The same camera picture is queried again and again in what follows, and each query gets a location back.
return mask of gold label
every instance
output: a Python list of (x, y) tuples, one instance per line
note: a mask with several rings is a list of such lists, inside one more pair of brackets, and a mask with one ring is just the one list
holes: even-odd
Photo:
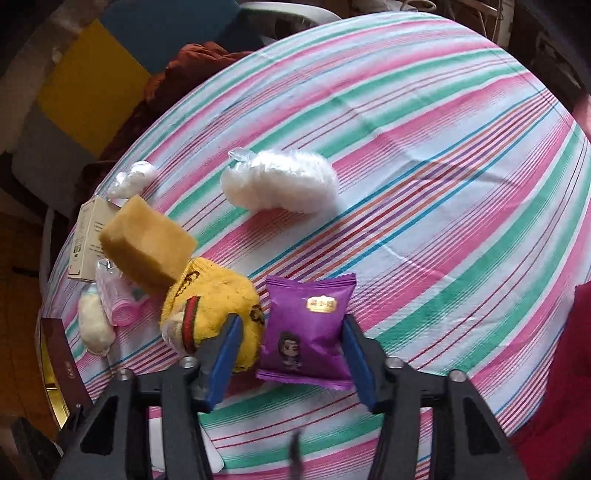
[(316, 313), (331, 313), (336, 310), (336, 300), (333, 297), (310, 297), (306, 302), (306, 308)]

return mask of table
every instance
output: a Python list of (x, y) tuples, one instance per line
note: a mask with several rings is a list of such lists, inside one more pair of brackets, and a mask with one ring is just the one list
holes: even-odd
[[(219, 177), (238, 146), (323, 154), (339, 174), (339, 211), (233, 207)], [(357, 273), (349, 310), (366, 334), (424, 371), (468, 372), (511, 433), (540, 402), (574, 286), (590, 278), (589, 157), (572, 117), (509, 54), (444, 18), (386, 13), (305, 31), (219, 73), (146, 132), (98, 193), (150, 161), (159, 177), (148, 202), (199, 240), (196, 254), (251, 278), (265, 309), (268, 274)], [(70, 241), (44, 315), (63, 319), (90, 395), (115, 369), (174, 362), (147, 299), (108, 359), (85, 352)], [(365, 478), (381, 419), (355, 393), (254, 385), (234, 385), (201, 417), (225, 475), (286, 478), (290, 431), (305, 426), (306, 478)], [(418, 478), (429, 421), (425, 411)]]

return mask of purple snack package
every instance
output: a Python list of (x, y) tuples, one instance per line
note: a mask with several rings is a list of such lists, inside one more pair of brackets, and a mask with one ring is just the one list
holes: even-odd
[(340, 331), (356, 283), (354, 273), (304, 283), (267, 277), (271, 308), (257, 378), (351, 390)]

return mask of wooden floor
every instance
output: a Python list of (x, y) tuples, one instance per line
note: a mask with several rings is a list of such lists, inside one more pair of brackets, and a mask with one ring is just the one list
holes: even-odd
[(41, 231), (0, 213), (0, 414), (26, 417), (53, 438), (57, 426), (35, 345)]

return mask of brown sponge block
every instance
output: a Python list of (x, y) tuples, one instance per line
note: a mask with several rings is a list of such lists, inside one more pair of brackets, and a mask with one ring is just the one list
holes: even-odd
[(150, 295), (166, 293), (180, 278), (197, 241), (136, 195), (103, 228), (105, 256)]

